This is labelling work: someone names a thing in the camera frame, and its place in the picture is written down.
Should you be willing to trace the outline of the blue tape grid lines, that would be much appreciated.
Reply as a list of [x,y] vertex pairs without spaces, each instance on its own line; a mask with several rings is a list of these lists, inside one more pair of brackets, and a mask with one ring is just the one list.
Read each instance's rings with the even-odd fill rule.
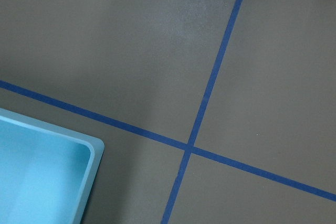
[[292,179],[289,179],[289,178],[286,178],[286,177],[268,172],[266,170],[263,170],[263,169],[260,169],[260,168],[257,168],[257,167],[250,166],[248,164],[236,161],[234,159],[230,159],[230,158],[227,158],[225,156],[221,156],[221,155],[215,154],[213,152],[209,152],[209,151],[204,150],[202,148],[195,147],[196,138],[197,138],[197,135],[199,133],[199,129],[201,127],[201,123],[202,123],[202,120],[204,118],[204,114],[205,114],[205,111],[207,109],[207,105],[208,105],[209,99],[211,97],[212,90],[213,90],[213,87],[215,85],[215,81],[217,79],[218,72],[220,70],[223,58],[225,56],[226,48],[228,46],[230,36],[232,34],[234,24],[235,24],[235,21],[237,19],[237,16],[238,16],[238,13],[239,13],[242,2],[243,2],[243,0],[235,0],[232,12],[230,14],[230,17],[229,17],[229,20],[228,20],[228,23],[227,23],[222,41],[221,41],[219,51],[218,51],[217,56],[216,56],[216,60],[214,62],[213,68],[212,68],[211,75],[209,77],[206,89],[204,91],[202,101],[200,103],[200,106],[199,106],[199,109],[198,109],[198,112],[197,112],[197,116],[195,118],[195,122],[193,124],[193,127],[192,127],[192,130],[191,130],[191,133],[190,133],[190,136],[189,136],[189,139],[188,139],[187,143],[183,143],[183,142],[174,140],[172,138],[169,138],[169,137],[166,137],[166,136],[163,136],[163,135],[160,135],[160,134],[142,129],[142,128],[134,126],[132,124],[127,124],[125,122],[110,118],[108,116],[104,116],[104,115],[101,115],[99,113],[95,113],[95,112],[80,108],[78,106],[75,106],[75,105],[72,105],[72,104],[54,99],[52,97],[37,93],[37,92],[29,90],[29,89],[25,89],[23,87],[14,85],[14,84],[6,82],[6,81],[1,81],[1,88],[6,89],[6,90],[11,91],[11,92],[14,92],[14,93],[17,93],[17,94],[20,94],[20,95],[23,95],[25,97],[29,97],[31,99],[37,100],[37,101],[42,102],[42,103],[46,103],[46,104],[58,107],[60,109],[69,111],[71,113],[84,116],[84,117],[92,119],[94,121],[104,123],[104,124],[107,124],[109,126],[113,126],[113,127],[118,128],[118,129],[130,132],[130,133],[134,133],[136,135],[149,138],[149,139],[154,140],[156,142],[160,142],[160,143],[163,143],[165,145],[183,150],[184,154],[183,154],[183,157],[181,159],[178,174],[177,174],[177,177],[174,181],[172,190],[170,192],[169,199],[166,203],[166,207],[165,207],[165,210],[164,210],[164,214],[162,216],[161,223],[168,223],[169,222],[169,219],[170,219],[172,210],[174,208],[174,204],[176,202],[176,198],[177,198],[177,195],[179,193],[179,189],[180,189],[180,186],[181,186],[186,168],[188,166],[188,162],[190,160],[190,156],[192,154],[198,155],[198,156],[204,157],[206,159],[216,161],[216,162],[219,162],[219,163],[222,163],[222,164],[225,164],[225,165],[228,165],[228,166],[236,168],[238,170],[243,170],[243,171],[248,172],[250,174],[254,174],[256,176],[260,176],[260,177],[263,177],[265,179],[275,181],[277,183],[280,183],[280,184],[298,189],[300,191],[305,191],[307,193],[316,195],[318,197],[321,197],[321,198],[324,198],[324,199],[327,199],[327,200],[335,201],[335,194],[333,194],[331,192],[328,192],[328,191],[325,191],[325,190],[322,190],[322,189],[319,189],[319,188],[316,188],[316,187],[312,187],[312,186],[309,186],[307,184],[300,183],[298,181],[295,181],[295,180],[292,180]]

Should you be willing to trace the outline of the light blue plastic bin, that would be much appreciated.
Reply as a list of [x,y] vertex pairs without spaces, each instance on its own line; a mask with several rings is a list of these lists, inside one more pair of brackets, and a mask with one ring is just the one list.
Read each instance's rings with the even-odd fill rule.
[[1,223],[80,223],[102,140],[1,109]]

